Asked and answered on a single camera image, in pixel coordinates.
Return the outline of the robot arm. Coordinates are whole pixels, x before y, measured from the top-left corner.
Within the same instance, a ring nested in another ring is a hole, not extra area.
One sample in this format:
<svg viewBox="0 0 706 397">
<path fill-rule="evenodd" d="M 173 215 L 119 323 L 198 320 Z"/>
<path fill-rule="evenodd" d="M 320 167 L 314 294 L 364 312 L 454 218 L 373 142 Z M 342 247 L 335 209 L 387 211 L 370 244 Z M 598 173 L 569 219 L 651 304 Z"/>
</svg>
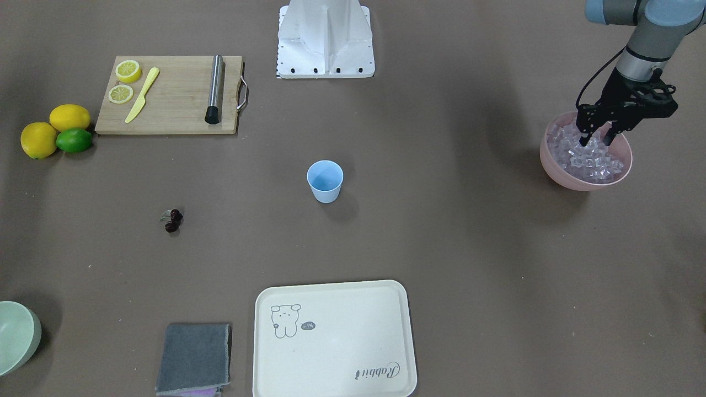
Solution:
<svg viewBox="0 0 706 397">
<path fill-rule="evenodd" d="M 577 104 L 575 124 L 586 146 L 598 128 L 610 127 L 603 144 L 643 120 L 672 116 L 675 87 L 661 76 L 683 38 L 704 25 L 703 1 L 587 1 L 585 17 L 603 25 L 633 26 L 627 44 L 611 61 L 615 68 L 593 105 Z"/>
</svg>

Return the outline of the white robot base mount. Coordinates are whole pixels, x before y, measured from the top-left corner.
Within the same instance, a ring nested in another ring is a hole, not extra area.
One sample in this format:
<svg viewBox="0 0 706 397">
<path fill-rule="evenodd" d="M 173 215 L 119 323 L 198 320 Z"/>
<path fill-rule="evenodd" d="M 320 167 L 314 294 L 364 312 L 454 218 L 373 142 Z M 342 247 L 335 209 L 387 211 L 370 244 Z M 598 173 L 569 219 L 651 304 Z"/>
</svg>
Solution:
<svg viewBox="0 0 706 397">
<path fill-rule="evenodd" d="M 374 76 L 368 7 L 358 1 L 290 1 L 278 15 L 277 78 Z"/>
</svg>

